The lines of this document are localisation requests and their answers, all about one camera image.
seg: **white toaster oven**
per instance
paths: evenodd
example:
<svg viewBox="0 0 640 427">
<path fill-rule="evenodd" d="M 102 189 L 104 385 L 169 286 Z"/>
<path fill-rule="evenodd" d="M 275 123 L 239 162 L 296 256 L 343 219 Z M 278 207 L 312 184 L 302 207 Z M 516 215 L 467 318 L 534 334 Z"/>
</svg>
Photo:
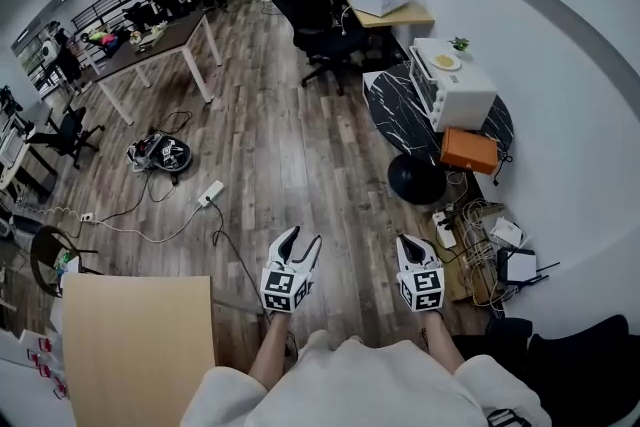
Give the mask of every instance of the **white toaster oven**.
<svg viewBox="0 0 640 427">
<path fill-rule="evenodd" d="M 479 130 L 497 91 L 466 52 L 455 52 L 442 39 L 416 38 L 410 77 L 433 130 L 447 127 Z"/>
</svg>

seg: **table leg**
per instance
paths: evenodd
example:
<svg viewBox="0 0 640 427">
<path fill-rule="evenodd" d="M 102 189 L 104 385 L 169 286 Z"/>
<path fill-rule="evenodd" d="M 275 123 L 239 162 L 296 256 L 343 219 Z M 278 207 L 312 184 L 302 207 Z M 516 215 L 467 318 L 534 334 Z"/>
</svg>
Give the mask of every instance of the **table leg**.
<svg viewBox="0 0 640 427">
<path fill-rule="evenodd" d="M 193 75 L 193 78 L 195 79 L 196 84 L 198 85 L 198 89 L 202 94 L 202 98 L 204 98 L 205 103 L 209 103 L 211 100 L 213 100 L 213 95 L 211 95 L 209 91 L 207 91 L 207 85 L 204 83 L 204 79 L 200 74 L 200 70 L 198 69 L 198 65 L 196 64 L 196 61 L 193 58 L 193 54 L 191 53 L 191 50 L 189 50 L 187 47 L 183 47 L 182 55 L 184 56 L 184 60 L 187 61 L 187 65 L 189 66 L 189 69 L 191 70 L 191 74 Z"/>
<path fill-rule="evenodd" d="M 124 109 L 122 104 L 116 99 L 116 97 L 113 96 L 113 93 L 109 89 L 109 86 L 107 86 L 107 84 L 105 84 L 103 80 L 98 81 L 98 86 L 100 86 L 100 89 L 102 89 L 102 92 L 109 99 L 109 101 L 111 102 L 111 105 L 113 105 L 116 108 L 116 110 L 118 111 L 118 114 L 122 116 L 122 119 L 125 120 L 127 125 L 133 125 L 133 119 L 131 118 L 129 113 Z"/>
<path fill-rule="evenodd" d="M 98 65 L 96 64 L 96 62 L 93 60 L 93 57 L 91 57 L 91 54 L 89 53 L 89 51 L 87 50 L 85 52 L 85 55 L 87 56 L 87 59 L 89 61 L 89 64 L 91 65 L 91 67 L 93 68 L 93 70 L 96 72 L 96 75 L 100 75 L 100 68 L 98 68 Z"/>
<path fill-rule="evenodd" d="M 218 52 L 218 47 L 216 46 L 216 41 L 213 39 L 213 34 L 211 32 L 211 27 L 209 27 L 209 22 L 207 21 L 207 17 L 202 20 L 202 25 L 204 26 L 204 32 L 207 35 L 207 41 L 209 42 L 209 48 L 211 48 L 211 53 L 213 54 L 213 58 L 216 60 L 218 66 L 222 66 L 222 59 L 220 57 L 220 52 Z"/>
<path fill-rule="evenodd" d="M 403 200 L 414 205 L 435 203 L 447 190 L 444 169 L 409 155 L 398 155 L 387 171 L 389 185 Z"/>
<path fill-rule="evenodd" d="M 144 71 L 142 71 L 142 68 L 140 66 L 136 66 L 136 73 L 138 74 L 138 77 L 144 84 L 144 87 L 151 87 L 151 82 L 149 82 L 149 79 L 145 75 Z"/>
<path fill-rule="evenodd" d="M 36 150 L 34 150 L 33 146 L 30 146 L 30 147 L 29 147 L 29 153 L 31 153 L 31 155 L 33 155 L 33 156 L 35 157 L 35 159 L 36 159 L 38 162 L 40 162 L 40 165 L 41 165 L 43 168 L 45 168 L 47 171 L 49 171 L 49 173 L 51 173 L 53 176 L 58 176 L 58 172 L 57 172 L 55 169 L 53 169 L 53 168 L 49 165 L 49 163 L 48 163 L 46 160 L 44 160 L 44 159 L 42 158 L 42 156 L 41 156 L 41 155 L 40 155 Z"/>
</svg>

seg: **plate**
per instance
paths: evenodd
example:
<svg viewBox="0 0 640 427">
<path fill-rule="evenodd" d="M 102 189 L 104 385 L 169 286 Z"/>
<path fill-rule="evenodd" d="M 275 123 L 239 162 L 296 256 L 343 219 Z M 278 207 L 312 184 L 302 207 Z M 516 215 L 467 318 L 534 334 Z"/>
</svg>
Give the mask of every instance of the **plate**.
<svg viewBox="0 0 640 427">
<path fill-rule="evenodd" d="M 427 60 L 441 70 L 455 71 L 462 66 L 460 59 L 449 52 L 433 52 L 427 57 Z"/>
</svg>

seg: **wooden floor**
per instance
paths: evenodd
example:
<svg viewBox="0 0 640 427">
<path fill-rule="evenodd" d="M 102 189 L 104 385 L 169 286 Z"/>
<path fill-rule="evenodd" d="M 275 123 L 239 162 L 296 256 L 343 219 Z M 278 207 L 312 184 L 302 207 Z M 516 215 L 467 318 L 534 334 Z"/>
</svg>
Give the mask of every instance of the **wooden floor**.
<svg viewBox="0 0 640 427">
<path fill-rule="evenodd" d="M 89 127 L 107 127 L 94 136 L 100 153 L 85 149 L 77 171 L 70 159 L 42 150 L 60 173 L 47 207 L 68 207 L 103 218 L 133 206 L 144 179 L 127 163 L 128 145 L 171 112 L 190 111 L 193 119 L 177 137 L 191 146 L 195 159 L 176 191 L 162 203 L 153 203 L 147 195 L 134 212 L 114 219 L 113 225 L 135 228 L 155 239 L 166 237 L 184 224 L 204 190 L 221 180 L 225 191 L 218 204 L 225 228 L 254 277 L 261 272 L 270 243 L 287 228 L 301 226 L 294 251 L 304 251 L 313 236 L 322 235 L 316 285 L 293 318 L 299 346 L 321 328 L 328 329 L 335 341 L 359 334 L 369 346 L 407 338 L 421 344 L 418 318 L 402 302 L 395 285 L 395 237 L 424 235 L 429 209 L 400 200 L 389 188 L 387 166 L 397 151 L 370 119 L 361 76 L 340 75 L 343 97 L 335 94 L 336 79 L 330 73 L 302 89 L 300 78 L 311 68 L 293 46 L 287 20 L 263 13 L 274 8 L 265 8 L 260 1 L 230 0 L 230 5 L 228 14 L 209 14 L 224 65 L 215 66 L 203 34 L 193 48 L 215 93 L 213 102 L 204 104 L 176 54 L 146 69 L 150 89 L 134 72 L 115 79 L 116 96 L 136 120 L 132 127 L 98 87 L 90 88 L 74 107 L 87 107 Z M 57 92 L 48 99 L 54 106 L 62 100 Z M 151 188 L 154 198 L 162 197 L 171 188 L 169 178 L 154 174 Z M 447 194 L 451 199 L 457 191 Z M 32 197 L 28 203 L 36 205 Z M 33 217 L 46 218 L 74 235 L 79 228 L 69 215 Z M 227 241 L 221 238 L 217 247 L 212 245 L 212 233 L 219 225 L 215 211 L 208 209 L 198 213 L 182 234 L 160 245 L 85 225 L 77 246 L 99 250 L 98 257 L 87 257 L 84 264 L 107 274 L 210 275 L 216 286 L 251 298 L 252 286 Z M 22 272 L 28 274 L 28 266 Z M 485 311 L 467 304 L 447 309 L 446 316 L 457 333 L 478 333 L 487 319 Z M 215 324 L 221 363 L 246 370 L 259 345 L 256 319 L 217 308 Z"/>
</svg>

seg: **ceiling light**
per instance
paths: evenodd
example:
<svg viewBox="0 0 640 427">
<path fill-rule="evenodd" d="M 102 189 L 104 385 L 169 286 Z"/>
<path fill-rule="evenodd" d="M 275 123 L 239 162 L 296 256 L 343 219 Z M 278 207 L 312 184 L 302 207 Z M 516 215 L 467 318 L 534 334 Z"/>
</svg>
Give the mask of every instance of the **ceiling light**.
<svg viewBox="0 0 640 427">
<path fill-rule="evenodd" d="M 20 43 L 27 34 L 29 34 L 29 29 L 20 34 L 20 37 L 18 38 L 18 41 L 16 41 L 16 43 Z"/>
</svg>

